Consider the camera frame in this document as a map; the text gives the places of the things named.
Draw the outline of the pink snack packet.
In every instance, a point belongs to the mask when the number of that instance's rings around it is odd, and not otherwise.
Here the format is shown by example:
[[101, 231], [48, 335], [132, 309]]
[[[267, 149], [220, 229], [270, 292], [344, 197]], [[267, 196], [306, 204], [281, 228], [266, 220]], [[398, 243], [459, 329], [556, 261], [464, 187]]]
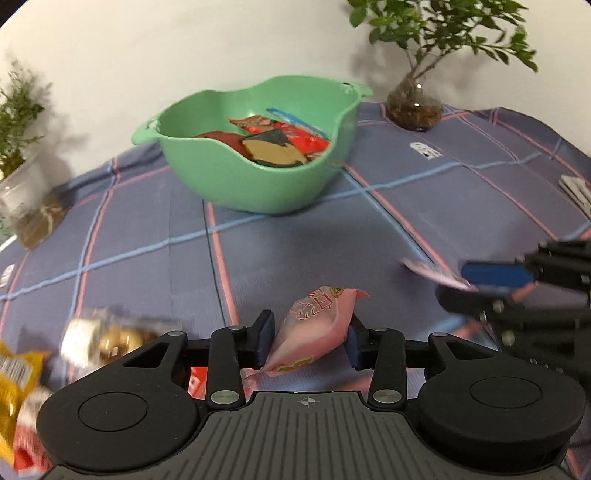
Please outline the pink snack packet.
[[262, 368], [249, 369], [245, 393], [259, 388], [264, 376], [291, 373], [318, 361], [346, 341], [356, 301], [369, 298], [355, 288], [321, 286], [294, 302], [273, 339]]

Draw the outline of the pale pink small packet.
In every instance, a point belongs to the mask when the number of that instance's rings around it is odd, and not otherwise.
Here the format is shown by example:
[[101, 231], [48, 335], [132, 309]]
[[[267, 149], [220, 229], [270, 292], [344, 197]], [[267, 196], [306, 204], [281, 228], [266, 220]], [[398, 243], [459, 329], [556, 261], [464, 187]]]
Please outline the pale pink small packet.
[[453, 272], [447, 271], [442, 267], [438, 267], [424, 261], [415, 261], [409, 259], [404, 259], [402, 264], [414, 274], [435, 282], [438, 285], [454, 288], [457, 290], [477, 291], [477, 287], [475, 285], [472, 285], [463, 277], [460, 277]]

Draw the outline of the brown nut cake snack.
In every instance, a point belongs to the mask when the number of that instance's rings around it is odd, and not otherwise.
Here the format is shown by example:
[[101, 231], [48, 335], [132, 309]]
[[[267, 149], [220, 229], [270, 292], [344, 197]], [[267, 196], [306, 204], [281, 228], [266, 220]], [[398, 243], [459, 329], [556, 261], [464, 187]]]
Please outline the brown nut cake snack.
[[99, 359], [110, 363], [144, 344], [142, 334], [132, 328], [112, 326], [99, 341]]

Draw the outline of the dark red long snack pack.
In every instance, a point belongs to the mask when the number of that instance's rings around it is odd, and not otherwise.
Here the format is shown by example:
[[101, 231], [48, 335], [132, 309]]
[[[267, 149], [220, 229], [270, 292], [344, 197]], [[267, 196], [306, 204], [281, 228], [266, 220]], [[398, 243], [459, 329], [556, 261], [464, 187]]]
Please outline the dark red long snack pack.
[[232, 150], [235, 150], [235, 152], [238, 152], [238, 154], [242, 155], [242, 157], [252, 159], [252, 154], [250, 154], [249, 150], [245, 147], [245, 145], [243, 145], [243, 136], [240, 134], [214, 130], [201, 133], [197, 135], [197, 138], [215, 140], [230, 147]]

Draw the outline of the red bar snack wrapper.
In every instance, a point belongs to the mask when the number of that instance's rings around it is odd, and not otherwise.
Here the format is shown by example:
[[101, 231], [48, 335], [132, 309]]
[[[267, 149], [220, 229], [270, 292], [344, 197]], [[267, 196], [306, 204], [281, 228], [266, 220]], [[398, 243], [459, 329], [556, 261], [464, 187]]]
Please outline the red bar snack wrapper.
[[331, 145], [331, 141], [291, 124], [274, 121], [273, 128], [283, 131], [288, 141], [294, 144], [295, 148], [307, 157], [321, 155]]

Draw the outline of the orange snack packet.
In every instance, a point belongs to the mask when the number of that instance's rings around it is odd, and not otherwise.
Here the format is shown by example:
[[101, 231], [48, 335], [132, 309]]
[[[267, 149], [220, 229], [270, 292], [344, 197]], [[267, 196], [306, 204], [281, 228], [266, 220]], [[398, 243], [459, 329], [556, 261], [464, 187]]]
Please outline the orange snack packet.
[[249, 134], [260, 134], [266, 131], [276, 129], [279, 121], [273, 120], [262, 115], [252, 115], [242, 119], [229, 119], [228, 122], [242, 131]]

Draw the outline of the blue plaid tablecloth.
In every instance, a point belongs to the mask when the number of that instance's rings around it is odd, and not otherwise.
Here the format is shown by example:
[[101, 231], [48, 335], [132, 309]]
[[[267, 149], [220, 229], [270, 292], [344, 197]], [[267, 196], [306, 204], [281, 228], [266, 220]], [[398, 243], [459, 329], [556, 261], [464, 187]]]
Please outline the blue plaid tablecloth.
[[588, 239], [564, 175], [588, 178], [589, 156], [506, 109], [447, 110], [432, 131], [411, 133], [365, 104], [345, 169], [287, 216], [214, 206], [157, 146], [137, 147], [57, 188], [66, 217], [41, 246], [2, 252], [1, 336], [15, 352], [49, 352], [44, 383], [57, 390], [80, 375], [59, 355], [77, 312], [110, 309], [203, 338], [264, 309], [283, 318], [327, 285], [367, 292], [356, 315], [368, 327], [487, 343], [478, 321], [443, 310], [434, 283], [404, 261], [458, 269]]

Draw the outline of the white object at right edge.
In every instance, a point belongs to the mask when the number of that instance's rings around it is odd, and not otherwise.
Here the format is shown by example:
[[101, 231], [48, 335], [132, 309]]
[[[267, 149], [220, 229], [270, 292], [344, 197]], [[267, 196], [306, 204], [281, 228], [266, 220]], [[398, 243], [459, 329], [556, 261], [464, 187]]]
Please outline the white object at right edge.
[[590, 188], [583, 179], [562, 175], [559, 186], [587, 216], [590, 216]]

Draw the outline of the white wrapped rice cake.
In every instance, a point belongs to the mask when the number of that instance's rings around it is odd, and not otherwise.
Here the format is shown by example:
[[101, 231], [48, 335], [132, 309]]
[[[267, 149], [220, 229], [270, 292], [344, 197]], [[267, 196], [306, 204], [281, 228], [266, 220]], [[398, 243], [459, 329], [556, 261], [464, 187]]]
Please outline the white wrapped rice cake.
[[99, 343], [105, 329], [106, 323], [99, 319], [72, 319], [61, 341], [61, 356], [79, 368], [97, 365]]

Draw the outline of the green plastic bowl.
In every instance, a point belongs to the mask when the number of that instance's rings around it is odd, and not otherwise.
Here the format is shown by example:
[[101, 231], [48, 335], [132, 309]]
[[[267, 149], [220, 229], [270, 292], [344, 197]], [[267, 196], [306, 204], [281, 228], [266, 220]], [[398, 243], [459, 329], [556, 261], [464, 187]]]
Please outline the green plastic bowl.
[[193, 93], [132, 134], [156, 143], [205, 200], [250, 213], [286, 214], [317, 199], [349, 156], [370, 87], [286, 75], [252, 87]]

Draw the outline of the yellow chip bag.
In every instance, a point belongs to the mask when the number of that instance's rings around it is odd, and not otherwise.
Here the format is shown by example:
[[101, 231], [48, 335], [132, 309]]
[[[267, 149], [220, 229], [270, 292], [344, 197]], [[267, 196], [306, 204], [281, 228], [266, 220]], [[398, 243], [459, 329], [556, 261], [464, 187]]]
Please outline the yellow chip bag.
[[1, 459], [14, 465], [13, 441], [20, 408], [40, 385], [46, 352], [14, 354], [1, 342]]

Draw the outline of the red white snack bag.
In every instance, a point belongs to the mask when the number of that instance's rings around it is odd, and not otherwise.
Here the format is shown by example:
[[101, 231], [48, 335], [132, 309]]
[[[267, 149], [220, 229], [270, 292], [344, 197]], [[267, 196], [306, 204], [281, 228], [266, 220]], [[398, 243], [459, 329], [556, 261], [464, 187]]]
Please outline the red white snack bag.
[[37, 385], [20, 407], [12, 444], [13, 470], [18, 478], [40, 476], [53, 466], [36, 427], [40, 408], [51, 395], [50, 389]]

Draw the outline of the thin plant in clear cup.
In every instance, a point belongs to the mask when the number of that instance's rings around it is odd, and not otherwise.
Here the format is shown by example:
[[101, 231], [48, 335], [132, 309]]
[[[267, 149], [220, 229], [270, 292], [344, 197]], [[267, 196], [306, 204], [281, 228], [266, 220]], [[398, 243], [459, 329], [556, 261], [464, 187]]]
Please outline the thin plant in clear cup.
[[1, 215], [27, 250], [47, 240], [66, 215], [41, 165], [43, 135], [34, 127], [47, 92], [17, 61], [1, 84]]

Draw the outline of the leafy plant in glass vase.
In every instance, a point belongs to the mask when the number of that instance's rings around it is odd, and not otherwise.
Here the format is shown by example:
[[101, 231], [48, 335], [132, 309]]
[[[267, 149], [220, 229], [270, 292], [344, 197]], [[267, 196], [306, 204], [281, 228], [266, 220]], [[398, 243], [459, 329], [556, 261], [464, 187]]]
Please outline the leafy plant in glass vase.
[[386, 100], [394, 124], [409, 131], [429, 131], [443, 118], [443, 103], [429, 90], [428, 77], [443, 60], [469, 49], [506, 65], [518, 60], [538, 71], [537, 51], [528, 41], [525, 12], [513, 0], [352, 0], [349, 24], [370, 26], [372, 45], [402, 49], [410, 69]]

